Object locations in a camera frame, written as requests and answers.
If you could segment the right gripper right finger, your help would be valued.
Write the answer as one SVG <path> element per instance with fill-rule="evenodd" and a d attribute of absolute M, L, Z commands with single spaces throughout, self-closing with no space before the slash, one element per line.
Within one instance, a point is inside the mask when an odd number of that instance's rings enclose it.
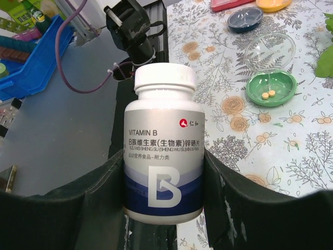
<path fill-rule="evenodd" d="M 204 213 L 213 249 L 332 249 L 332 191 L 269 190 L 204 153 Z"/>

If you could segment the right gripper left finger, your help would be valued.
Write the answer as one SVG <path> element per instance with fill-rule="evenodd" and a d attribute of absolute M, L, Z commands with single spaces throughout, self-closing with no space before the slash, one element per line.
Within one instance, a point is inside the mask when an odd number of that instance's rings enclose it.
<path fill-rule="evenodd" d="M 45 195 L 1 192 L 1 249 L 117 249 L 123 152 Z"/>

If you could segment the white vitamin B bottle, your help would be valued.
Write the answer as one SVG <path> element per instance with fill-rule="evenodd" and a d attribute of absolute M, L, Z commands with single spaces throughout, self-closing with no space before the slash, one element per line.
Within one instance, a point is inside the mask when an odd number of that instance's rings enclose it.
<path fill-rule="evenodd" d="M 205 114 L 192 96 L 196 89 L 194 70 L 169 63 L 169 74 L 177 85 L 177 101 L 170 116 L 164 118 L 166 135 L 162 137 L 166 163 L 180 175 L 180 197 L 170 210 L 165 210 L 169 224 L 188 222 L 203 209 L 203 160 Z"/>

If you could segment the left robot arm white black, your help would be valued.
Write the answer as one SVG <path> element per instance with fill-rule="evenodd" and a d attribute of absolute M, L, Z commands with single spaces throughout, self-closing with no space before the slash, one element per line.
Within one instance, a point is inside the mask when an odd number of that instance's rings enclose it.
<path fill-rule="evenodd" d="M 116 47 L 127 52 L 134 67 L 151 63 L 156 50 L 148 40 L 167 30 L 163 21 L 150 22 L 137 1 L 110 1 L 104 8 L 106 26 Z"/>

